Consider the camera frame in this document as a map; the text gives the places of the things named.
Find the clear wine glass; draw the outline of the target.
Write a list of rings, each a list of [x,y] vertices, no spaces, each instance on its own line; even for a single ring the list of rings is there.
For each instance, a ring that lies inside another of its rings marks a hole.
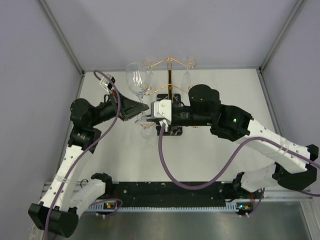
[[[149,89],[150,81],[145,66],[141,62],[133,62],[126,66],[126,82],[129,90],[144,103],[144,95]]]
[[[151,140],[157,136],[156,123],[149,121],[151,119],[150,115],[142,115],[137,118],[135,124],[142,127],[140,133],[143,139]]]

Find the gold wire wine glass rack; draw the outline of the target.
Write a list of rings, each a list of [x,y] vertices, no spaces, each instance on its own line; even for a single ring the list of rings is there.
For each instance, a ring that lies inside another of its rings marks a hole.
[[[183,75],[182,86],[178,87],[173,84],[173,64],[177,63],[186,68],[186,72]],[[177,103],[179,106],[182,104],[181,95],[179,93],[174,93],[174,89],[179,90],[181,93],[187,94],[191,86],[191,76],[189,73],[189,69],[193,69],[197,66],[198,61],[195,58],[190,58],[183,63],[178,61],[172,57],[168,57],[164,60],[161,60],[157,63],[153,63],[151,59],[145,59],[142,61],[142,64],[145,68],[150,69],[149,71],[149,79],[150,86],[147,91],[147,96],[156,96],[157,100],[169,99],[172,100],[173,103]],[[154,73],[151,71],[154,67],[167,64],[167,84],[164,86],[158,86],[158,80],[156,80]]]

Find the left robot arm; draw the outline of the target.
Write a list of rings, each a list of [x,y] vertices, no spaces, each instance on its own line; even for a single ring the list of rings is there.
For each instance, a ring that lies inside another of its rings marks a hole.
[[[147,104],[112,92],[104,96],[98,106],[78,98],[70,106],[73,128],[69,136],[63,161],[49,189],[28,209],[35,226],[46,235],[69,238],[76,230],[79,219],[95,201],[109,198],[114,191],[112,178],[106,173],[95,173],[79,192],[74,193],[83,171],[87,152],[94,153],[98,142],[105,136],[95,126],[105,121],[123,122],[148,110]]]

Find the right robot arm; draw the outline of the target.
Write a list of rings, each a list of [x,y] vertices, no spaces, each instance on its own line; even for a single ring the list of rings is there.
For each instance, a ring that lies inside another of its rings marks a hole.
[[[240,172],[232,181],[233,192],[245,198],[259,189],[281,186],[287,190],[303,191],[317,180],[320,168],[315,160],[319,148],[313,144],[301,146],[264,127],[247,111],[220,101],[220,93],[205,84],[197,84],[188,91],[190,105],[157,100],[150,105],[148,122],[160,126],[158,152],[167,176],[186,190],[201,190],[213,184],[227,170],[237,153],[245,146],[273,161],[254,171]],[[186,185],[173,177],[164,159],[162,140],[170,127],[209,127],[218,138],[237,143],[238,147],[222,170],[207,183]]]

